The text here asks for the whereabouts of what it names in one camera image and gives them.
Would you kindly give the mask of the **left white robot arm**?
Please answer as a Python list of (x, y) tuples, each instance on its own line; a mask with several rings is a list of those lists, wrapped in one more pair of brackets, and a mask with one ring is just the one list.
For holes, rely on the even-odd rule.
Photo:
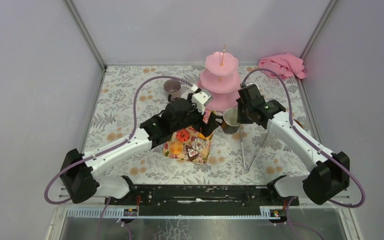
[(211, 100), (202, 92), (187, 99), (175, 98), (161, 113), (141, 123), (129, 137), (87, 153), (80, 153), (76, 148), (70, 150), (59, 176), (69, 200), (79, 204), (101, 194), (116, 198), (124, 206), (132, 204), (133, 183), (126, 177), (112, 178), (103, 173), (123, 160), (165, 144), (179, 130), (193, 127), (205, 137), (209, 136), (218, 127), (213, 113), (204, 121), (205, 107)]

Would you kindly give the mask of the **black mug white inside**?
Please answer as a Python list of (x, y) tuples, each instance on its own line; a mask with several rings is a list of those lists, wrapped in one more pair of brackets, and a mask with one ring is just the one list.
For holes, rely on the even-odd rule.
[(238, 109), (236, 107), (227, 109), (223, 115), (217, 115), (216, 119), (221, 120), (221, 122), (217, 123), (220, 125), (222, 131), (228, 135), (235, 134), (241, 126), (238, 122)]

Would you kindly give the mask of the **brown wooden saucer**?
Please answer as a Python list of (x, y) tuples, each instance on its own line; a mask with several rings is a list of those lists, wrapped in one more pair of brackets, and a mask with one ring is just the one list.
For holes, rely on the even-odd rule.
[(298, 121), (297, 119), (293, 119), (293, 120), (301, 129), (305, 129), (300, 121)]

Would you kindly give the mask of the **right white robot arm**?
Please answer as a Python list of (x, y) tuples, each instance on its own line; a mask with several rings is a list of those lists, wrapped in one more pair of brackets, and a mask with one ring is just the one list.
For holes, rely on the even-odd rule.
[(267, 201), (281, 205), (287, 197), (307, 197), (322, 205), (346, 190), (350, 177), (350, 159), (344, 152), (334, 153), (317, 142), (294, 122), (277, 100), (266, 101), (256, 84), (238, 90), (237, 120), (240, 124), (255, 123), (278, 137), (302, 161), (307, 175), (284, 175), (268, 183)]

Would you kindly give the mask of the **purple mug black handle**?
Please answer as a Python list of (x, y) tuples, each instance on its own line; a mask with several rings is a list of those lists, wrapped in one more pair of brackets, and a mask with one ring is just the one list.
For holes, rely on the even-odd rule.
[(163, 84), (163, 90), (169, 102), (182, 97), (182, 84), (179, 80), (168, 79)]

